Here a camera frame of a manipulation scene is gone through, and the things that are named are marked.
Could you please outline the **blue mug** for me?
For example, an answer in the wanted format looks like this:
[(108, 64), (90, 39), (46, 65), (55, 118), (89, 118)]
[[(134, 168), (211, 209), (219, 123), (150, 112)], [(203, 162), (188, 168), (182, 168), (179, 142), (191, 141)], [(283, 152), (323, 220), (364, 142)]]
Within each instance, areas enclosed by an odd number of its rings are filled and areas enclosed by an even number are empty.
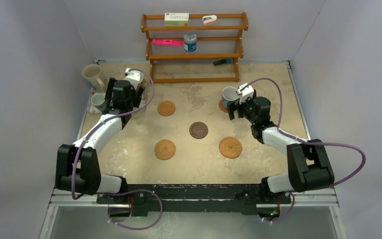
[(225, 109), (227, 109), (230, 102), (234, 102), (237, 99), (239, 99), (237, 88), (228, 86), (222, 90), (222, 105)]

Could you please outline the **woven rattan coaster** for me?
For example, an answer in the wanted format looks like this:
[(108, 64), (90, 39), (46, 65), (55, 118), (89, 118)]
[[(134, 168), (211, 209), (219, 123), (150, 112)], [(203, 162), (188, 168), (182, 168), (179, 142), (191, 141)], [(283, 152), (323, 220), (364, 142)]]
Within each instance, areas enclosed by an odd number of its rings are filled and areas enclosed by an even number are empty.
[(242, 143), (235, 137), (225, 137), (219, 142), (219, 152), (222, 156), (234, 159), (242, 153)]
[(176, 146), (171, 140), (163, 139), (155, 144), (154, 153), (158, 159), (168, 160), (175, 155)]

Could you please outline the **dark brown wooden coaster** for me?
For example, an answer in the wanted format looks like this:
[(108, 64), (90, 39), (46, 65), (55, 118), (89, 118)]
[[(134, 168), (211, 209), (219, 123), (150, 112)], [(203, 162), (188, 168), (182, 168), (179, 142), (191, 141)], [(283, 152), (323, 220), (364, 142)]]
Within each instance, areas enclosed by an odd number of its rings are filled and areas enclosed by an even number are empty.
[(197, 121), (190, 125), (189, 132), (193, 138), (201, 139), (207, 136), (208, 127), (205, 123)]

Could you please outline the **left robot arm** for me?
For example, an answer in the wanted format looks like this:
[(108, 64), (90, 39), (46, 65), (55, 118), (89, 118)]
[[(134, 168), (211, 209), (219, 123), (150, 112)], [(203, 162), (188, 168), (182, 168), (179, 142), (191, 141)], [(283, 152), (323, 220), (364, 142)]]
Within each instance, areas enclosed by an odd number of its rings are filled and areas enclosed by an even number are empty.
[(107, 193), (117, 204), (128, 199), (126, 180), (121, 176), (102, 174), (98, 155), (107, 143), (121, 132), (138, 110), (145, 88), (136, 88), (127, 80), (110, 78), (100, 104), (102, 115), (98, 123), (81, 139), (62, 144), (57, 151), (55, 187), (77, 194)]

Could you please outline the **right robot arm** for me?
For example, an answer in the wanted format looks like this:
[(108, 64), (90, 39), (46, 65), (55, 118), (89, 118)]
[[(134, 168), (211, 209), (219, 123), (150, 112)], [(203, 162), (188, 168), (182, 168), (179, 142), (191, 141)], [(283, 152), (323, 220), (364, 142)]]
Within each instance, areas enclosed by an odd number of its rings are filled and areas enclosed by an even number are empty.
[(299, 142), (280, 133), (271, 121), (271, 102), (264, 97), (227, 104), (229, 118), (246, 118), (251, 123), (252, 136), (258, 142), (275, 148), (287, 159), (287, 172), (262, 179), (260, 198), (272, 202), (282, 192), (304, 192), (330, 186), (335, 177), (325, 147), (320, 140)]

